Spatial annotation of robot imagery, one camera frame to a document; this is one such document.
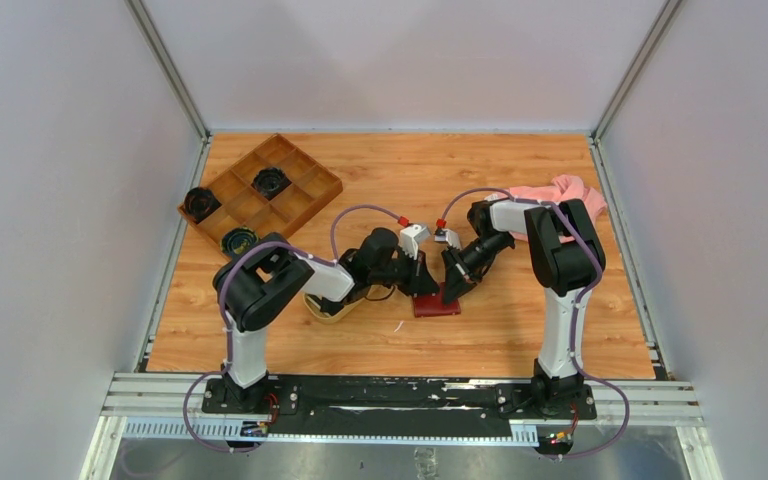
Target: pink cloth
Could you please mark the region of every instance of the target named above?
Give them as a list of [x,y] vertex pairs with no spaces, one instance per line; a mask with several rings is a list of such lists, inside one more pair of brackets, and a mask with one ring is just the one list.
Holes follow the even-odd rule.
[[[584,180],[575,175],[558,175],[552,179],[552,185],[545,187],[511,187],[508,191],[519,198],[551,200],[553,202],[580,198],[584,201],[584,207],[587,208],[587,214],[594,225],[596,225],[596,217],[608,208],[605,197],[595,188],[585,187]],[[501,194],[494,193],[487,199],[496,200],[501,196]],[[528,237],[525,235],[514,233],[513,236],[517,240],[528,241]]]

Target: wooden tray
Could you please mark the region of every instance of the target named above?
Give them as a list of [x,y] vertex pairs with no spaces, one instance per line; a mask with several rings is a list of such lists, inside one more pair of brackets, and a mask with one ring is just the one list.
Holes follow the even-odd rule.
[[[251,186],[255,175],[268,167],[280,168],[292,182],[271,200]],[[183,203],[178,212],[220,252],[222,237],[240,226],[254,230],[260,238],[271,232],[289,238],[343,191],[343,182],[336,175],[279,134],[203,186],[222,205],[198,223],[186,213]]]

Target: cable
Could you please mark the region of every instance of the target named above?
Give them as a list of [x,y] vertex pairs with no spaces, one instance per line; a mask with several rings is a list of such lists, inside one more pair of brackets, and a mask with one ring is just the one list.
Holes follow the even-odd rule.
[[516,413],[517,410],[519,410],[519,409],[525,410],[525,408],[529,406],[529,404],[531,403],[532,400],[534,400],[534,397],[528,397],[527,399],[525,399],[524,402],[522,402],[519,405],[515,406],[514,408],[508,410],[507,412],[500,413],[499,417],[501,417],[503,419],[511,418],[510,415],[512,413]]
[[446,226],[446,216],[449,215],[449,210],[452,209],[452,207],[455,206],[455,203],[457,203],[458,200],[461,198],[477,192],[494,192],[494,193],[501,193],[502,195],[508,197],[508,200],[511,200],[512,202],[516,203],[530,203],[532,205],[539,205],[540,202],[537,200],[532,200],[530,198],[519,198],[515,197],[511,192],[505,190],[504,188],[496,188],[496,187],[477,187],[477,188],[470,188],[469,190],[466,190],[464,192],[461,192],[457,195],[455,195],[455,198],[452,199],[451,202],[449,202],[448,205],[446,205],[446,209],[443,210],[443,215],[440,216],[440,218],[437,220],[437,227],[443,228]]
[[190,403],[190,397],[193,396],[193,392],[196,389],[196,386],[198,386],[199,383],[203,382],[206,378],[212,377],[212,376],[223,376],[231,369],[231,361],[234,358],[234,339],[231,335],[231,332],[234,331],[236,328],[236,325],[234,325],[231,320],[228,319],[225,312],[227,310],[226,306],[226,299],[228,298],[228,290],[231,287],[231,282],[234,280],[234,277],[237,275],[237,273],[240,271],[240,269],[243,268],[243,264],[246,263],[252,256],[255,254],[269,249],[269,248],[283,248],[286,249],[289,252],[292,252],[300,257],[304,257],[308,260],[311,260],[313,262],[320,263],[322,265],[332,266],[334,265],[333,262],[329,262],[328,260],[323,260],[322,258],[319,258],[315,255],[309,254],[305,252],[304,250],[301,250],[299,248],[296,248],[292,245],[286,244],[284,242],[264,242],[260,243],[258,245],[255,245],[254,247],[248,249],[244,254],[240,255],[239,258],[236,259],[234,262],[234,266],[231,267],[231,270],[228,272],[228,275],[225,277],[225,282],[222,283],[222,287],[219,289],[219,315],[222,317],[222,321],[225,323],[225,331],[226,331],[226,343],[225,343],[225,350],[227,352],[227,357],[225,359],[225,363],[222,365],[222,370],[215,370],[212,372],[207,372],[201,374],[195,382],[193,382],[192,385],[190,385],[190,388],[187,389],[187,393],[184,395],[184,406],[183,406],[183,416],[184,416],[184,426],[187,428],[187,433],[190,434],[190,436],[195,440],[199,445],[209,449],[213,450],[215,452],[220,453],[245,453],[245,452],[251,452],[252,450],[256,449],[260,446],[260,444],[255,445],[254,447],[244,447],[244,448],[223,448],[218,447],[212,443],[207,442],[203,438],[199,437],[196,431],[193,429],[192,424],[190,423],[189,415],[187,412],[187,407]]
[[625,433],[626,428],[628,428],[628,421],[631,418],[631,404],[629,403],[628,397],[626,396],[625,392],[623,392],[621,388],[617,387],[616,385],[614,385],[613,383],[605,379],[602,379],[587,373],[586,371],[584,371],[583,368],[581,368],[581,365],[578,364],[578,359],[576,358],[576,351],[575,351],[575,332],[576,332],[576,327],[578,325],[578,314],[579,314],[579,308],[580,308],[579,305],[581,304],[581,300],[584,298],[584,296],[590,290],[593,290],[593,288],[596,287],[599,281],[602,280],[602,273],[603,273],[602,266],[599,264],[599,260],[596,258],[596,255],[593,254],[593,251],[590,250],[590,247],[587,246],[587,243],[585,243],[584,239],[581,238],[581,235],[579,235],[578,231],[576,231],[576,229],[572,226],[567,216],[561,210],[561,207],[555,202],[540,202],[540,204],[549,206],[552,208],[552,210],[560,219],[561,223],[564,225],[567,231],[569,231],[570,235],[575,239],[575,243],[577,243],[578,246],[581,247],[582,250],[584,250],[585,255],[587,255],[588,260],[590,260],[590,263],[593,264],[593,268],[596,270],[596,278],[592,282],[590,282],[590,285],[584,287],[580,292],[578,292],[578,295],[575,296],[575,303],[572,309],[572,321],[570,322],[570,336],[569,336],[570,358],[572,360],[572,364],[575,367],[576,371],[578,371],[578,373],[585,379],[604,385],[612,389],[613,391],[617,392],[620,398],[622,398],[623,406],[625,407],[625,414],[623,415],[623,422],[620,425],[620,429],[617,430],[617,433],[615,433],[614,436],[611,437],[610,440],[608,440],[607,442],[603,443],[602,445],[599,445],[598,447],[594,447],[589,450],[585,450],[583,452],[570,453],[568,455],[546,455],[549,458],[557,459],[557,460],[561,460],[564,458],[571,458],[571,459],[584,458],[584,457],[599,453],[602,450],[605,450],[611,445],[617,443],[620,437]]
[[387,292],[387,295],[384,295],[381,298],[369,298],[368,296],[363,298],[365,298],[366,300],[369,300],[370,302],[383,302],[384,300],[387,300],[388,298],[392,297],[395,291],[396,291],[396,286],[393,285],[392,287],[390,287],[390,291]]
[[[125,472],[126,475],[128,475],[129,478],[151,478],[156,477],[157,475],[160,475],[161,473],[165,472],[169,467],[171,467],[175,462],[181,459],[181,457],[184,456],[185,453],[187,453],[187,449],[181,450],[177,455],[175,455],[172,460],[169,460],[168,462],[164,463],[163,466],[156,468],[154,470],[150,470],[148,472],[135,472],[131,470],[131,468],[128,466],[128,462],[126,461],[126,456],[136,450],[137,447],[127,448],[128,444],[130,442],[127,440],[123,440],[122,444],[119,446],[119,453],[116,455],[116,465],[118,465],[123,472]],[[113,475],[115,475],[113,478],[118,478],[118,475],[116,475],[116,471],[114,470]]]
[[266,425],[271,427],[278,421],[278,413],[281,411],[281,405],[278,402],[278,397],[276,397],[274,393],[270,393],[266,398],[269,399],[269,421],[266,422]]
[[564,430],[563,432],[561,432],[564,435],[572,435],[573,433],[575,433],[575,427],[578,426],[578,419],[579,419],[579,417],[578,417],[578,407],[575,406],[575,402],[570,403],[570,408],[572,408],[572,411],[573,411],[572,425],[570,425],[570,428],[568,428],[568,429]]
[[503,194],[504,196],[508,197],[510,200],[514,199],[514,196],[511,195],[511,192],[509,192],[509,191],[507,191],[507,190],[505,190],[503,188],[496,188],[496,187],[470,188],[469,190],[467,190],[465,192],[461,192],[461,193],[455,195],[455,198],[453,198],[452,201],[449,202],[448,205],[446,205],[446,209],[443,210],[443,215],[440,216],[440,220],[446,220],[446,215],[449,214],[449,210],[451,210],[452,207],[455,206],[455,203],[457,203],[458,200],[460,200],[461,198],[463,198],[463,197],[465,197],[465,196],[467,196],[467,195],[469,195],[471,193],[476,193],[476,192],[496,192],[496,193]]
[[368,203],[362,203],[360,205],[355,205],[353,207],[349,207],[342,212],[340,212],[339,215],[334,217],[334,221],[331,222],[331,253],[334,254],[334,262],[330,263],[329,265],[333,265],[337,262],[337,259],[340,258],[339,250],[337,250],[337,222],[340,221],[341,218],[345,217],[346,214],[350,212],[354,212],[355,210],[360,210],[363,208],[368,208],[370,210],[375,210],[377,212],[381,212],[383,214],[389,215],[393,217],[399,224],[402,224],[402,226],[406,227],[408,224],[408,220],[405,217],[402,217],[400,215],[396,215],[395,213],[391,212],[390,210],[387,210],[384,207],[379,207],[378,205],[371,205]]

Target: metal floor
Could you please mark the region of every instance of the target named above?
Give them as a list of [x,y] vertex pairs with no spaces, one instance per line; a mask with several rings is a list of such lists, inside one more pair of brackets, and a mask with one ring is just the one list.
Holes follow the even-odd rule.
[[[574,451],[605,441],[613,427],[581,426]],[[266,444],[248,454],[223,455],[189,440],[128,440],[120,448],[132,473],[171,466],[149,478],[190,479],[689,479],[676,431],[629,427],[619,443],[592,457],[554,464],[531,449],[516,447],[411,447],[404,445]],[[129,476],[120,456],[111,480]]]

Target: red object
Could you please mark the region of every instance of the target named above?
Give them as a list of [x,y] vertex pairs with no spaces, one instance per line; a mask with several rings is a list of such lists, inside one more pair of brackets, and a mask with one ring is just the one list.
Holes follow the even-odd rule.
[[460,315],[461,304],[457,300],[443,305],[443,286],[440,284],[440,291],[436,295],[420,295],[413,297],[413,316],[420,317],[441,317],[443,315]]

